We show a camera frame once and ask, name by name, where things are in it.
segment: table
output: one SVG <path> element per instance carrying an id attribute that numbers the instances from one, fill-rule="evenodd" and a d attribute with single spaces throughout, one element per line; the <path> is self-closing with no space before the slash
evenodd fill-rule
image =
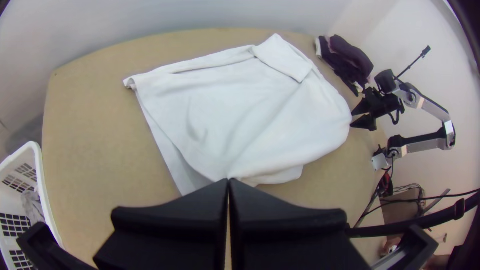
<path id="1" fill-rule="evenodd" d="M 272 34 L 312 59 L 353 109 L 360 98 L 315 56 L 314 37 L 251 28 L 212 28 L 143 37 L 101 49 L 55 70 L 43 121 L 45 184 L 64 248 L 91 265 L 113 232 L 112 209 L 147 207 L 180 196 L 133 91 L 122 80 L 159 66 L 260 44 Z M 257 188 L 295 205 L 342 208 L 353 226 L 381 177 L 370 160 L 383 132 L 351 129 L 339 149 L 305 166 L 300 179 Z M 365 223 L 383 224 L 381 211 Z M 382 238 L 353 243 L 369 262 Z M 227 243 L 226 268 L 231 261 Z"/>

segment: white laundry basket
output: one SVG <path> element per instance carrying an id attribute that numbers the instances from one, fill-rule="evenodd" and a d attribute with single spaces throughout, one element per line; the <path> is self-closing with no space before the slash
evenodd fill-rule
<path id="1" fill-rule="evenodd" d="M 23 192 L 37 189 L 45 221 L 58 244 L 63 247 L 45 188 L 40 146 L 30 141 L 7 157 L 0 164 L 0 182 L 0 250 L 3 259 L 9 270 L 35 269 L 16 241 L 32 225 L 22 206 Z"/>

